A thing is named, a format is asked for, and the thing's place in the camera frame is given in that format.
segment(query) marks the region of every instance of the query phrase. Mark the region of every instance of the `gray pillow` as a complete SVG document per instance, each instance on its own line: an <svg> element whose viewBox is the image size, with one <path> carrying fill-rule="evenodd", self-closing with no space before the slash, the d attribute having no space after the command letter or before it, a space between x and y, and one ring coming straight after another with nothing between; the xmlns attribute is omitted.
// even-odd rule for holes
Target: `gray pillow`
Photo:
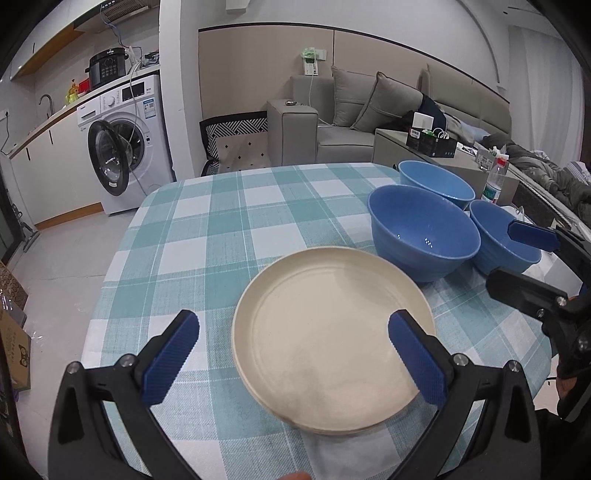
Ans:
<svg viewBox="0 0 591 480"><path fill-rule="evenodd" d="M365 105L374 86L375 77L346 72L332 67L335 79L335 119L337 127L350 127Z"/></svg>
<svg viewBox="0 0 591 480"><path fill-rule="evenodd" d="M374 133L380 125L400 118L409 111L416 112L422 102L423 94L417 89L378 72L371 95L351 128Z"/></svg>

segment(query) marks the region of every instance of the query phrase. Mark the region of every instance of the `screw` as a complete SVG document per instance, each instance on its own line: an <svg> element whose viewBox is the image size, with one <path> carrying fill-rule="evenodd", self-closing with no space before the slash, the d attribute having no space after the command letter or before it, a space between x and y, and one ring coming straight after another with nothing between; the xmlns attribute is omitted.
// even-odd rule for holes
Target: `screw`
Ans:
<svg viewBox="0 0 591 480"><path fill-rule="evenodd" d="M81 366L82 364L80 362L72 362L71 364L68 364L68 366L66 367L66 372L68 372L69 374L75 374Z"/></svg>
<svg viewBox="0 0 591 480"><path fill-rule="evenodd" d="M519 372L521 370L521 365L519 364L519 362L517 360L509 360L507 362L507 365L509 365L509 370L511 370L512 372Z"/></svg>
<svg viewBox="0 0 591 480"><path fill-rule="evenodd" d="M119 358L119 365L122 367L131 367L135 363L135 355L128 353Z"/></svg>
<svg viewBox="0 0 591 480"><path fill-rule="evenodd" d="M465 367L468 364L469 360L468 357L463 353L456 353L453 356L453 362L459 367Z"/></svg>
<svg viewBox="0 0 591 480"><path fill-rule="evenodd" d="M579 352L586 352L589 348L589 340L587 337L580 337L579 340L577 340L577 347L579 348Z"/></svg>

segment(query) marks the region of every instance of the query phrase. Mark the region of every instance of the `sofa armrest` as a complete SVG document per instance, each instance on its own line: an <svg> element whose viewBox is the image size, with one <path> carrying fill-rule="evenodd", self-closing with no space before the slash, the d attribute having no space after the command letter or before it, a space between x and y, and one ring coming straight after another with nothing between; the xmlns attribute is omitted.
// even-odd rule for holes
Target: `sofa armrest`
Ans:
<svg viewBox="0 0 591 480"><path fill-rule="evenodd" d="M267 102L271 165L315 163L318 111L301 104L287 106L285 102L285 99Z"/></svg>

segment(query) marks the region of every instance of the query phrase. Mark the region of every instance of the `baseboard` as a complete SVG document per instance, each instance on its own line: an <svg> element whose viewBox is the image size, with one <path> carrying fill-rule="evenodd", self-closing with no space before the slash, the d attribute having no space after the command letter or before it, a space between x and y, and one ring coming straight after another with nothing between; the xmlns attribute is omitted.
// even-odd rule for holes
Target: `baseboard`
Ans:
<svg viewBox="0 0 591 480"><path fill-rule="evenodd" d="M95 213L100 212L104 212L103 206L100 203L93 203L92 205L77 208L71 212L62 213L57 217L43 220L42 222L36 223L35 226L37 227L37 230L45 230L46 228L52 226L61 225L62 223L70 222L71 220L76 220L77 218L94 215Z"/></svg>

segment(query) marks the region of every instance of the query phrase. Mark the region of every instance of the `beige plate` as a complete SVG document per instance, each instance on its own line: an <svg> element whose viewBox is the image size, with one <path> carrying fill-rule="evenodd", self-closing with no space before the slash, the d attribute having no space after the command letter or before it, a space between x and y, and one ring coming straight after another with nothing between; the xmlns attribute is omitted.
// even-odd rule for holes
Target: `beige plate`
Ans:
<svg viewBox="0 0 591 480"><path fill-rule="evenodd" d="M261 271L238 302L236 367L257 402L282 420L323 434L358 432L417 394L388 339L398 309L434 335L422 292L382 258L342 247L289 255Z"/></svg>

